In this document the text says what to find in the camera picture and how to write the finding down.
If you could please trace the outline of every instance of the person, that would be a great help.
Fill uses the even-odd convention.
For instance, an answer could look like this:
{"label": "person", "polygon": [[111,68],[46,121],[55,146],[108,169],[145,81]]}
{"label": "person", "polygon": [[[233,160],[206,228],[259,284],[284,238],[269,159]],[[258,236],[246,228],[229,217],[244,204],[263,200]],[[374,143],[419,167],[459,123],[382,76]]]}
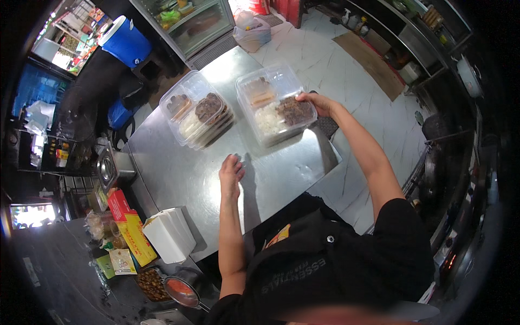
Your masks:
{"label": "person", "polygon": [[347,138],[367,179],[373,234],[358,235],[323,200],[304,193],[253,229],[255,251],[246,265],[238,183],[247,171],[229,155],[219,171],[222,288],[206,324],[385,323],[395,318],[383,311],[417,302],[432,283],[429,238],[379,144],[340,103],[316,93],[297,100],[311,101]]}

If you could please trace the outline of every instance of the food display case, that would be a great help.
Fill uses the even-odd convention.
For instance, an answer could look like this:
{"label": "food display case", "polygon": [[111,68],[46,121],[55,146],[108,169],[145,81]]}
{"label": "food display case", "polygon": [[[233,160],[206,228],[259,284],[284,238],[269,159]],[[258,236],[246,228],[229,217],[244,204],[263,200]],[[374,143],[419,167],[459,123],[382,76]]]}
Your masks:
{"label": "food display case", "polygon": [[191,69],[204,67],[216,52],[223,54],[236,45],[235,21],[226,0],[130,2]]}

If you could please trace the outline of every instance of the white paper box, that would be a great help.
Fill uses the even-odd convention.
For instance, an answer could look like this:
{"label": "white paper box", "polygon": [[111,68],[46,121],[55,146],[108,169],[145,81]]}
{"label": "white paper box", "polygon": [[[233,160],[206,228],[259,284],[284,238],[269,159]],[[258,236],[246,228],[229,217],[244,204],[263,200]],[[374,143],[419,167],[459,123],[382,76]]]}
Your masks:
{"label": "white paper box", "polygon": [[195,239],[179,207],[146,219],[142,231],[167,264],[183,262],[195,248]]}

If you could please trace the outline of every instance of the person's arm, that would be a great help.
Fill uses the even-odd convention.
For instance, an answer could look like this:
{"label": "person's arm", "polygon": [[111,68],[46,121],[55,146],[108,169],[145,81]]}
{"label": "person's arm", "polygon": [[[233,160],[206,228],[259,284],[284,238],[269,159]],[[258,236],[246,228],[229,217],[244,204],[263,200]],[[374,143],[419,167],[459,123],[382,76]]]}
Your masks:
{"label": "person's arm", "polygon": [[352,153],[367,178],[374,207],[374,221],[377,220],[379,210],[386,202],[395,198],[405,198],[383,149],[343,105],[319,94],[302,93],[297,100],[312,101],[320,116],[332,117],[343,131]]}
{"label": "person's arm", "polygon": [[245,246],[238,215],[238,182],[244,176],[242,163],[229,155],[220,172],[220,229],[218,233],[218,268],[222,275],[220,298],[238,293],[245,288]]}

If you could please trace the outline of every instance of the person's hand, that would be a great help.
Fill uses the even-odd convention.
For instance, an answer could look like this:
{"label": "person's hand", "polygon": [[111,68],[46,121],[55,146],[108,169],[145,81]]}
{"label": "person's hand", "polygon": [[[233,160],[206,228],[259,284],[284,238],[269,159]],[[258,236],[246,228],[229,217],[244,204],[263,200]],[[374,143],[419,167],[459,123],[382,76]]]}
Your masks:
{"label": "person's hand", "polygon": [[334,110],[341,107],[341,104],[337,101],[316,93],[301,93],[296,97],[296,100],[312,102],[316,107],[316,111],[318,111],[318,115],[328,118],[332,118]]}
{"label": "person's hand", "polygon": [[238,182],[244,177],[245,170],[241,169],[242,163],[238,161],[238,157],[230,154],[224,159],[222,167],[218,172],[220,177],[220,194],[221,200],[238,201],[240,195],[240,188]]}

